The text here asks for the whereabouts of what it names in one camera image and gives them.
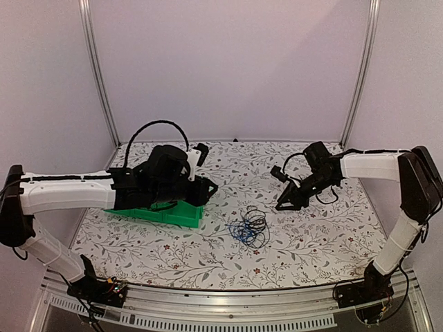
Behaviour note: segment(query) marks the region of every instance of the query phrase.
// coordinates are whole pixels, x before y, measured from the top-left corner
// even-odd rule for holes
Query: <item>tangled wire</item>
[[[227,225],[230,235],[252,249],[260,249],[270,239],[266,213],[256,207],[242,216],[242,220],[234,220]]]

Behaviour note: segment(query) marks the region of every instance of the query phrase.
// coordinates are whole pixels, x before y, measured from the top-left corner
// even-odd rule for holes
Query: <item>white plastic arm segment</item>
[[[374,260],[374,267],[382,275],[387,275],[396,269],[421,229],[422,226],[406,216],[402,210],[388,241]]]
[[[402,155],[348,154],[340,159],[341,172],[345,178],[381,178],[400,181],[397,158]]]
[[[50,266],[69,282],[82,279],[84,277],[84,263],[79,254],[71,252],[61,244],[43,228],[37,219],[33,221],[33,228],[35,237],[30,237],[19,248],[36,257],[44,266]]]
[[[105,176],[106,171],[83,176]],[[42,176],[26,173],[22,178]],[[116,200],[116,192],[111,189],[114,181],[105,180],[58,180],[22,182],[20,188],[24,193],[20,195],[21,207],[25,215],[49,210],[71,208],[100,208],[112,209]]]

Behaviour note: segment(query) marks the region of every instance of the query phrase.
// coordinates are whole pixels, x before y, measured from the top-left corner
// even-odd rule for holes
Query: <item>patterned table surface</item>
[[[159,143],[133,144],[129,166],[147,160]],[[337,188],[339,200],[311,199],[299,212],[277,212],[286,184],[269,171],[307,143],[207,142],[210,153],[198,174],[220,188],[205,207],[200,228],[141,221],[90,209],[73,245],[89,257],[101,277],[137,284],[200,289],[259,289],[311,286],[361,277],[385,243],[385,235],[357,180]],[[327,144],[332,153],[340,147]],[[113,162],[123,164],[125,146]],[[303,157],[287,172],[310,174]],[[326,191],[323,201],[334,197]],[[251,206],[266,212],[271,239],[259,250],[230,235],[227,224]]]

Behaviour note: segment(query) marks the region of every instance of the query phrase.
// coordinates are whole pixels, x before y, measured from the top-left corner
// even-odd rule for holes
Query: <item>ventilation slot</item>
[[[87,315],[87,311],[76,299],[65,298],[52,294],[51,305],[62,308],[66,311]],[[148,317],[136,313],[121,313],[120,320],[110,321],[113,324],[140,327],[143,330],[155,332],[302,332],[315,331],[317,329],[327,329],[335,327],[334,316],[332,314],[323,315],[303,320],[288,320],[286,322],[263,322],[253,325],[242,323],[203,323],[195,324],[189,321],[168,320],[162,318]]]

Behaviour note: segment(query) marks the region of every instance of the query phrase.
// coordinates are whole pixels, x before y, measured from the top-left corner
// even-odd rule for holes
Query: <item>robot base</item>
[[[85,276],[69,286],[68,295],[87,302],[122,308],[126,300],[127,282],[116,281],[114,278],[107,281],[97,280],[91,261],[84,255],[80,257],[84,262]]]
[[[339,308],[358,306],[386,297],[392,297],[393,295],[394,290],[392,289],[391,284],[386,284],[383,288],[379,288],[375,293],[373,291],[365,292],[364,282],[337,286],[334,289],[333,294]]]

